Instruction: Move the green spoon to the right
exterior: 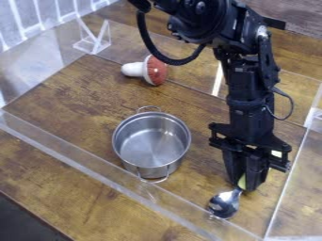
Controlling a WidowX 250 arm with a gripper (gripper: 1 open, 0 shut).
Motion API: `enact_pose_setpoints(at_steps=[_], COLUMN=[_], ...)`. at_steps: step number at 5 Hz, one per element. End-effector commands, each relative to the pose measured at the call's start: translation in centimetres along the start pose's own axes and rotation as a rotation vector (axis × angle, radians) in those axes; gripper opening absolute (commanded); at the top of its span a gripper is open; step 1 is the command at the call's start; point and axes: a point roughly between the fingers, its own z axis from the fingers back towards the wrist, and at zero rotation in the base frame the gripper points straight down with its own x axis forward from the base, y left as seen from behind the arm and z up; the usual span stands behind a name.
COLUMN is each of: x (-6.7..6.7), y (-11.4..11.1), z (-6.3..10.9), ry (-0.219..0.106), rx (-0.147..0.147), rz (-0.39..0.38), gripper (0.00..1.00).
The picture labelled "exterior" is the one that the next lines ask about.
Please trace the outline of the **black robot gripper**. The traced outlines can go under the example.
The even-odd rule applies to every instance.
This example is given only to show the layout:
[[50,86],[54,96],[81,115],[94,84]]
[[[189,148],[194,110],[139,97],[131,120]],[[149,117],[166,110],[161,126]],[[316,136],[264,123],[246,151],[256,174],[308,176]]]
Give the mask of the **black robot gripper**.
[[230,123],[209,124],[209,145],[224,152],[230,182],[237,185],[246,174],[246,190],[254,191],[268,179],[269,168],[290,169],[292,146],[274,135],[274,117],[265,106],[232,106],[229,117]]

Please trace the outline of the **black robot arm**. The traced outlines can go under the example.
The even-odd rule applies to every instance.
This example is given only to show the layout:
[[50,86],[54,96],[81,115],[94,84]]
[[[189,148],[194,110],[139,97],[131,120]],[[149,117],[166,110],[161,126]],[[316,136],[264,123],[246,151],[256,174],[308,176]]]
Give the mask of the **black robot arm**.
[[[290,167],[292,146],[273,133],[274,95],[280,92],[280,66],[272,51],[269,28],[285,24],[261,16],[240,0],[129,0],[138,8],[139,33],[153,56],[181,66],[192,62],[206,47],[222,62],[229,93],[230,123],[210,123],[209,144],[221,149],[230,181],[246,180],[253,191],[266,181],[269,170]],[[153,8],[170,15],[167,29],[178,40],[198,49],[184,59],[162,54],[151,41],[146,14]]]

